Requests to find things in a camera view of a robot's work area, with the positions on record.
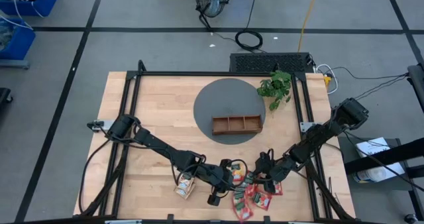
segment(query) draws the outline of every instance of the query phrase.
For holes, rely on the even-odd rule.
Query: wooden tabletop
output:
[[[116,119],[121,104],[125,75],[126,72],[109,73],[98,119]],[[293,99],[272,113],[267,108],[262,132],[245,143],[225,145],[207,138],[196,126],[193,104],[203,87],[222,78],[227,77],[143,76],[135,116],[141,120],[143,127],[169,145],[176,149],[204,154],[208,163],[216,165],[224,158],[241,158],[252,170],[260,152],[273,148],[276,156],[279,157],[291,145],[300,141]],[[237,77],[237,79],[258,87],[260,80],[266,78]],[[325,122],[330,118],[331,108],[323,76],[307,74],[307,85],[315,121]],[[298,88],[306,121],[300,83]],[[129,92],[127,113],[132,90],[133,84]],[[269,103],[270,100],[265,99],[266,107]],[[101,133],[95,133],[89,155],[104,141],[105,137]],[[337,138],[332,138],[328,143],[339,145]],[[111,144],[100,150],[91,160],[85,176],[83,208],[87,208],[103,186],[110,151]],[[333,193],[337,194],[346,212],[355,216],[340,152],[335,148],[323,146],[321,156],[325,177],[327,181],[329,177],[332,180]],[[166,219],[167,214],[173,213],[175,219],[237,220],[231,207],[231,195],[222,199],[218,207],[214,207],[207,204],[207,198],[211,192],[210,185],[196,180],[196,187],[187,200],[174,193],[174,186],[169,160],[151,150],[130,148],[118,218]],[[290,172],[282,182],[282,186],[284,195],[274,196],[268,211],[252,206],[254,215],[249,220],[260,221],[265,215],[269,215],[273,221],[313,220],[307,181],[295,172]],[[109,195],[107,213],[111,212],[115,195],[114,187]],[[323,213],[322,199],[318,191],[317,199],[320,213]]]

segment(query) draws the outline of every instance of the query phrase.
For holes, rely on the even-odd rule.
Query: green plant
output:
[[[260,81],[260,87],[257,89],[258,95],[262,97],[275,97],[276,99],[271,102],[270,110],[273,111],[278,108],[281,100],[287,96],[292,86],[292,77],[290,74],[276,70],[271,72],[271,79]],[[286,102],[289,102],[290,96],[286,98]]]

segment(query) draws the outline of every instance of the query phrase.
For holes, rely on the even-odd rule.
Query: blue bin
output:
[[[36,0],[34,6],[29,1],[16,0],[19,13],[27,16],[39,16],[37,11],[46,17],[50,14],[56,0]],[[0,1],[0,10],[7,15],[18,15],[13,0]]]
[[[10,21],[25,25],[22,19],[9,19]],[[11,41],[5,49],[0,51],[0,59],[24,60],[26,53],[34,41],[35,33],[29,28],[16,27]]]

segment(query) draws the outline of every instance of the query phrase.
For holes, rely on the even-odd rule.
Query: floor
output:
[[[263,50],[297,50],[309,2],[256,0],[249,27],[261,28]],[[231,0],[210,23],[233,37],[246,26],[251,5]],[[230,53],[243,50],[205,32],[194,8],[194,0],[58,0],[49,17],[25,18],[36,31],[26,56],[31,68],[0,70],[0,87],[11,88],[15,98],[0,123],[0,223],[72,215],[92,136],[85,124],[97,116],[109,71],[134,70],[139,59],[147,70],[228,70]],[[306,27],[302,52],[357,76],[402,74],[423,62],[421,0],[316,0]],[[330,95],[332,105],[382,82],[335,74],[340,86]],[[407,81],[361,103],[370,118],[356,135],[402,142],[423,136],[424,114]],[[403,223],[413,213],[404,191],[352,198],[365,221]],[[371,201],[381,203],[378,210],[371,212]]]

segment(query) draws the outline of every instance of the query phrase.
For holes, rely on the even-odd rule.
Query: wooden divided box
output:
[[[262,131],[260,115],[212,117],[212,122],[214,135],[236,135]]]

